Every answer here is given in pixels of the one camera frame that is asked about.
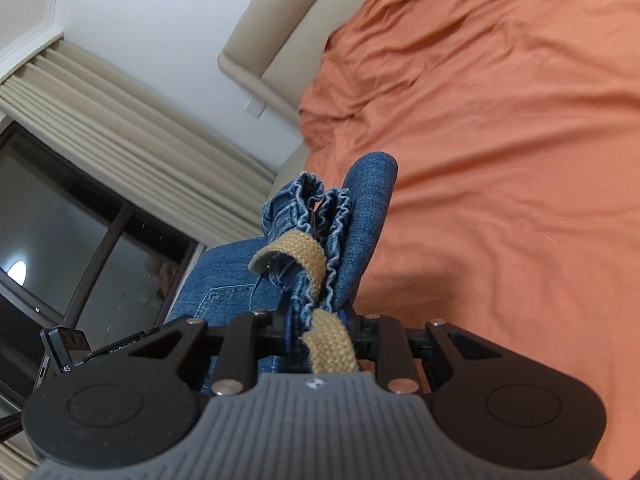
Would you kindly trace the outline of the blue denim jeans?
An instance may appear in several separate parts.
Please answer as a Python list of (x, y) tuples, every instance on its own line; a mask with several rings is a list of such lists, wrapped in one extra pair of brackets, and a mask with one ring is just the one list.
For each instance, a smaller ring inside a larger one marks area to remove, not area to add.
[(201, 255), (168, 318), (224, 326), (281, 309), (285, 355), (260, 359), (260, 372), (359, 372), (345, 307), (378, 244), (397, 173), (383, 152), (360, 157), (338, 188), (303, 172), (262, 207), (262, 236)]

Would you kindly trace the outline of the beige pleated curtain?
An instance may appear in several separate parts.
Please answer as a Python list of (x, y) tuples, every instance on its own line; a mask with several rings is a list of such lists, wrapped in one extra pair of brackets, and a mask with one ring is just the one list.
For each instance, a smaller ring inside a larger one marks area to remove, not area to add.
[(262, 232), (271, 170), (70, 42), (6, 78), (1, 107), (91, 177), (206, 246)]

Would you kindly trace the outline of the orange duvet cover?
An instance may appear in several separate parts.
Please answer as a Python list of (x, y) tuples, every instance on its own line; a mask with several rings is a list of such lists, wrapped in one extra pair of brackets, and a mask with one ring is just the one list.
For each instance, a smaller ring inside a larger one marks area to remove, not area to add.
[(597, 391), (639, 468), (639, 0), (367, 0), (299, 101), (306, 167), (399, 172), (360, 313), (443, 318)]

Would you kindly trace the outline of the beige upholstered headboard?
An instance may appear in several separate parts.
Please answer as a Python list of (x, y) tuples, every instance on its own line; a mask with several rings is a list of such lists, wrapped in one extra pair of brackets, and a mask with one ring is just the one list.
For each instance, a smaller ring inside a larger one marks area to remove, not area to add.
[(326, 40), (366, 0), (250, 0), (218, 64), (231, 80), (292, 124)]

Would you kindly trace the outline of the dark window with frame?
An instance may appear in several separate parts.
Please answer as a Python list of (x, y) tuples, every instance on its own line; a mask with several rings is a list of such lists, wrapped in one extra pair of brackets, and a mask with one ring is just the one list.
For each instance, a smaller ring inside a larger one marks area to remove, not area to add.
[(40, 333), (99, 349), (165, 321), (196, 244), (18, 122), (1, 124), (1, 413), (49, 376)]

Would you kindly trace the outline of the white wall socket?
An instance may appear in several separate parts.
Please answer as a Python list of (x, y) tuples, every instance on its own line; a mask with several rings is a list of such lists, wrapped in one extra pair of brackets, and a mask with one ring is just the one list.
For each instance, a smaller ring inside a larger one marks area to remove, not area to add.
[(246, 104), (245, 111), (250, 117), (258, 119), (266, 109), (266, 103), (256, 96), (252, 96)]

